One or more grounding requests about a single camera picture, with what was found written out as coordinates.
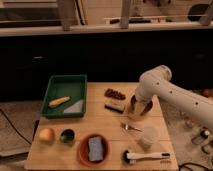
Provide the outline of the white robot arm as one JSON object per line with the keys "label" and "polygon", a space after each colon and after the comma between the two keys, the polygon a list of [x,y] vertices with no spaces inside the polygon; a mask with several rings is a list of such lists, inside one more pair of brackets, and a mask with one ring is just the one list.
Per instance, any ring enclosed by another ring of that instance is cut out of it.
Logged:
{"label": "white robot arm", "polygon": [[213,101],[172,84],[171,78],[172,72],[165,65],[144,72],[135,90],[133,115],[140,116],[152,97],[157,95],[213,131]]}

